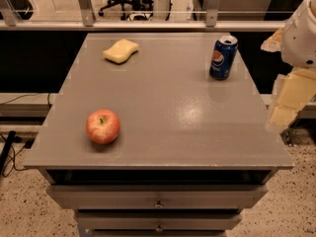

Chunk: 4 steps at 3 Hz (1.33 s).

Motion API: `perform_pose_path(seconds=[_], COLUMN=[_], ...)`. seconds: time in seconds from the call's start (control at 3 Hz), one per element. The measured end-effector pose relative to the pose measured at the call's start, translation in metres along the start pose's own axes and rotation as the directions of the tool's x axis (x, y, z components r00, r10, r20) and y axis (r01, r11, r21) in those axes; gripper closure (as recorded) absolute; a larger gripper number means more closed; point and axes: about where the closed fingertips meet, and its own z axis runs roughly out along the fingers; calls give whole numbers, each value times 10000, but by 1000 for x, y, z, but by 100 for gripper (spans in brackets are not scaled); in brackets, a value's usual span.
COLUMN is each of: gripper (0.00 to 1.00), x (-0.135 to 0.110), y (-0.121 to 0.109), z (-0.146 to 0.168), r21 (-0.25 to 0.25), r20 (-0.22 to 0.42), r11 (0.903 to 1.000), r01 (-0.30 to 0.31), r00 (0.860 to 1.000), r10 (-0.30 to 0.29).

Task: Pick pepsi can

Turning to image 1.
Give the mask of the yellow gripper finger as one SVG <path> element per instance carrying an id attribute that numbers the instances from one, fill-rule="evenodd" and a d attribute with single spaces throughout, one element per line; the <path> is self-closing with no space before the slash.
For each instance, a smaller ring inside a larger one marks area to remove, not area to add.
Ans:
<path id="1" fill-rule="evenodd" d="M 280 51 L 283 28 L 275 31 L 269 38 L 263 41 L 261 50 L 267 52 Z"/>

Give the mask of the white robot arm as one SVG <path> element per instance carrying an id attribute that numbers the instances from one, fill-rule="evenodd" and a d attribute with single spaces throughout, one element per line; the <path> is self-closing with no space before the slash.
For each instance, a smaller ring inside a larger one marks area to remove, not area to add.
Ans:
<path id="1" fill-rule="evenodd" d="M 288 128 L 316 95 L 316 0 L 303 0 L 261 50 L 279 51 L 281 60 L 292 66 L 273 87 L 266 127 L 277 132 Z"/>

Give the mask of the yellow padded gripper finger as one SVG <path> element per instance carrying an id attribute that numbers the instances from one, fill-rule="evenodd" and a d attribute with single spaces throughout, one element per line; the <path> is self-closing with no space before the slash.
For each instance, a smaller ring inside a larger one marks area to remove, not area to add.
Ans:
<path id="1" fill-rule="evenodd" d="M 267 129 L 288 128 L 315 95 L 314 68 L 294 67 L 286 76 L 279 75 L 273 87 Z"/>

